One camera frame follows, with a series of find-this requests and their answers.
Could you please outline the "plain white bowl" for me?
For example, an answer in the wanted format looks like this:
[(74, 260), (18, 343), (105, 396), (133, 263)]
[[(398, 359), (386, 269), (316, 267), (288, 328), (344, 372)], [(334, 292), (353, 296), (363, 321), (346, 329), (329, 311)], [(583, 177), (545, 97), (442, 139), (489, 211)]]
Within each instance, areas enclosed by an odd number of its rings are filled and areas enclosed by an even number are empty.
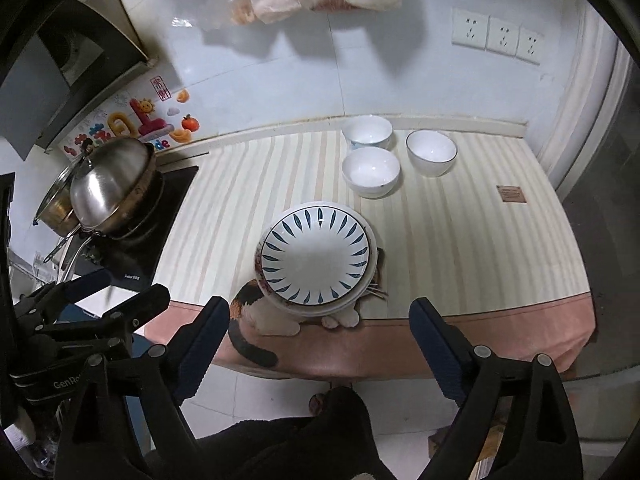
[(342, 162), (342, 175), (358, 196), (376, 200), (393, 191), (400, 177), (400, 162), (384, 148), (366, 146), (349, 153)]

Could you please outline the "white bowl dark rim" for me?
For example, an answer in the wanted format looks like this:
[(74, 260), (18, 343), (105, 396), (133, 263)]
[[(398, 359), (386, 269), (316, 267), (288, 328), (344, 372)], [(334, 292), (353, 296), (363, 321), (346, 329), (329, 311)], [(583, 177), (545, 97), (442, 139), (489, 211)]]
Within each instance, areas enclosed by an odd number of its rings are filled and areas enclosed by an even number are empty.
[(409, 160), (423, 177), (439, 178), (446, 174), (458, 156), (458, 147), (449, 136), (435, 130), (410, 132), (405, 140)]

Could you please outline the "white bowl blue dots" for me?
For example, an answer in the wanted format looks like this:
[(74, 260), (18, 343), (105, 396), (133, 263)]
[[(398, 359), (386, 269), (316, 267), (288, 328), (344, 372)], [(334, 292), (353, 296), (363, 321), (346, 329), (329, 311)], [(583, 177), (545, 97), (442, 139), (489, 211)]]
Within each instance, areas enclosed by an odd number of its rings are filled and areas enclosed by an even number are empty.
[(383, 117), (363, 115), (344, 122), (343, 136), (351, 150), (357, 148), (388, 148), (394, 133), (392, 124)]

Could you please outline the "black induction cooktop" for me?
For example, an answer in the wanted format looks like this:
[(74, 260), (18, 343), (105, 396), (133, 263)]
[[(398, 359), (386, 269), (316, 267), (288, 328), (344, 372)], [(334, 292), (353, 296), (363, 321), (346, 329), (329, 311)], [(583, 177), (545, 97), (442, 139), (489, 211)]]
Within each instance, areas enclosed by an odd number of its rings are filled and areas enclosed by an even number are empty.
[(118, 230), (89, 240), (75, 236), (70, 248), (85, 243), (74, 272), (85, 275), (102, 268), (110, 272), (114, 286), (141, 292), (151, 286), (160, 255), (198, 173), (191, 166), (168, 172), (157, 171), (131, 219)]

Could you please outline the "steel stock pot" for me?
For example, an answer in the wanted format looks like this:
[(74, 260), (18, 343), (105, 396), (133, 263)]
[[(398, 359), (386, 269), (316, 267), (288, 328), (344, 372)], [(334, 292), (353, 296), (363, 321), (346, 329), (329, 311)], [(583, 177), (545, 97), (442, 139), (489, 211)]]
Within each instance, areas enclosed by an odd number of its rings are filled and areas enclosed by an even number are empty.
[(77, 166), (77, 162), (72, 162), (53, 181), (32, 219), (34, 226), (43, 223), (60, 237), (79, 226), (70, 202), (70, 185)]

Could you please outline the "person left foot sandal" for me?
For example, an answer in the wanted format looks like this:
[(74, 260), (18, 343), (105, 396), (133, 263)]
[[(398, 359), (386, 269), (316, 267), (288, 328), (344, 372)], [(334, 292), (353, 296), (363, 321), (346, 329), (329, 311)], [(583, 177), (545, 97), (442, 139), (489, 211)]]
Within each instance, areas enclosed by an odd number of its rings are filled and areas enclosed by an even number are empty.
[(322, 392), (315, 393), (308, 401), (308, 410), (311, 416), (319, 416), (322, 413), (326, 395)]

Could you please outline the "steel wok with lid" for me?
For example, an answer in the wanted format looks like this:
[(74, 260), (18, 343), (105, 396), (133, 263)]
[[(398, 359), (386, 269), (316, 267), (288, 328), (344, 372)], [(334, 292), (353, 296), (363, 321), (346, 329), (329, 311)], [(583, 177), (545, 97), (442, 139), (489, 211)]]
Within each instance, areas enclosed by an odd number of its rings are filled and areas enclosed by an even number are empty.
[(51, 261), (79, 233), (93, 240), (127, 223), (157, 173), (152, 145), (133, 138), (117, 138), (93, 148), (77, 163), (70, 202), (79, 226), (67, 236), (59, 236), (44, 262)]

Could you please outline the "striped cat table cloth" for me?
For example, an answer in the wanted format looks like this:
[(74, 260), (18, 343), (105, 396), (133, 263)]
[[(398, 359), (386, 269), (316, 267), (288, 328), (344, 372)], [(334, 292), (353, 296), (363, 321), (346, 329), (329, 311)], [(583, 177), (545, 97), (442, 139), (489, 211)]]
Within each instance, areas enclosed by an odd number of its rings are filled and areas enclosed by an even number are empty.
[[(155, 281), (169, 309), (145, 326), (165, 342), (213, 296), (232, 299), (254, 275), (254, 253), (283, 211), (307, 202), (349, 206), (367, 219), (384, 252), (382, 297), (360, 302), (354, 328), (304, 325), (289, 337), (262, 336), (254, 321), (273, 308), (250, 306), (244, 337), (278, 358), (273, 376), (397, 378), (427, 367), (408, 329), (412, 300), (431, 300), (466, 338), (500, 356), (539, 352), (567, 370), (590, 339), (590, 286), (570, 222), (535, 155), (521, 139), (455, 133), (449, 172), (426, 178), (402, 144), (398, 188), (364, 200), (341, 172), (336, 131), (293, 133), (233, 144), (208, 142), (163, 158), (167, 170), (198, 167), (164, 246)], [(503, 203), (498, 185), (519, 186), (526, 204)]]

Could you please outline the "brown cloth label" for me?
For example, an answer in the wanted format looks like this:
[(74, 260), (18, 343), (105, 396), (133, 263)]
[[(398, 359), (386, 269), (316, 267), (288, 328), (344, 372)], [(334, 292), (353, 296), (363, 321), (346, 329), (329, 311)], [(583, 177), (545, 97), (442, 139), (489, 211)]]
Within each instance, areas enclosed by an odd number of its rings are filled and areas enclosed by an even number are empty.
[(497, 191), (503, 203), (526, 204), (527, 200), (523, 190), (519, 186), (498, 185)]

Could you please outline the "black range hood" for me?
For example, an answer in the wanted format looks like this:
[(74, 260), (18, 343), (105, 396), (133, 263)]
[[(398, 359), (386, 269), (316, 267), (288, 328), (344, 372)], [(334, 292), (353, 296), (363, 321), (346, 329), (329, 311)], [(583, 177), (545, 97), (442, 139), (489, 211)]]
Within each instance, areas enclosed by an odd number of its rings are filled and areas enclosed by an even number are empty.
[(1, 0), (1, 136), (50, 148), (151, 60), (122, 0)]

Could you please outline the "colourful wall sticker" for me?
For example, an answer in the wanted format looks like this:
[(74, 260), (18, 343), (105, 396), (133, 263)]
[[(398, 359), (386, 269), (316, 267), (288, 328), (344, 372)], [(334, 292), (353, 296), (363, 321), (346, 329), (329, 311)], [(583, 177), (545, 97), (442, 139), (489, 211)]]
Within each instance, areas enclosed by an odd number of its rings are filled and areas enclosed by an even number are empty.
[(82, 113), (55, 147), (67, 158), (78, 159), (85, 144), (133, 138), (161, 152), (200, 140), (205, 129), (200, 98), (180, 82), (152, 73)]

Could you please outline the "right white wall socket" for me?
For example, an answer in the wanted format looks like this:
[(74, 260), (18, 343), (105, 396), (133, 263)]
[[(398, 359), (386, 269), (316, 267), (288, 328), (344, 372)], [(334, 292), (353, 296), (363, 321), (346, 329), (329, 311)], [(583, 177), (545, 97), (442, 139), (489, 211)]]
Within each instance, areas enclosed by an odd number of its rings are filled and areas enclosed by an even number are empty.
[(515, 57), (521, 61), (539, 65), (542, 52), (544, 52), (544, 35), (521, 26)]

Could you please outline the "white wall socket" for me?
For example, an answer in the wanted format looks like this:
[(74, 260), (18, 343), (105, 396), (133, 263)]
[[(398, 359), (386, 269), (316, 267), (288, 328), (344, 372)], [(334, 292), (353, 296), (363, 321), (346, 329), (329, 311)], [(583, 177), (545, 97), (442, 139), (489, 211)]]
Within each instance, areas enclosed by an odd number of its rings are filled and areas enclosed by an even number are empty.
[(544, 52), (544, 35), (521, 26), (515, 57), (521, 61), (539, 65), (542, 52)]
[(514, 56), (518, 50), (519, 33), (518, 25), (491, 16), (488, 21), (486, 49), (490, 52)]
[(452, 9), (451, 43), (485, 50), (489, 16), (463, 9)]

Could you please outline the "middle white wall socket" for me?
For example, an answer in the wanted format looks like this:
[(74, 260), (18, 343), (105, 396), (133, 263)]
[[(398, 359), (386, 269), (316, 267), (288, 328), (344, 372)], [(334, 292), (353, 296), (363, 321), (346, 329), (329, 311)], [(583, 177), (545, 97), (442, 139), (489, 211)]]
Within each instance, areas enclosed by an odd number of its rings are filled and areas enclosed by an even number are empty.
[(488, 21), (486, 49), (490, 52), (514, 56), (518, 50), (519, 33), (518, 25), (491, 16)]

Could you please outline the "left white wall socket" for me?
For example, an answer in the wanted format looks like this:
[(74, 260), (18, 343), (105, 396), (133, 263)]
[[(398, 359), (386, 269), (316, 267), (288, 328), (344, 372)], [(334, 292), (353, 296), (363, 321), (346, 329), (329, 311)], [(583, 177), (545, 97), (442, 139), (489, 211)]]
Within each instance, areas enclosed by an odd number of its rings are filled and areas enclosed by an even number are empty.
[(452, 9), (451, 43), (485, 50), (489, 16), (463, 9)]

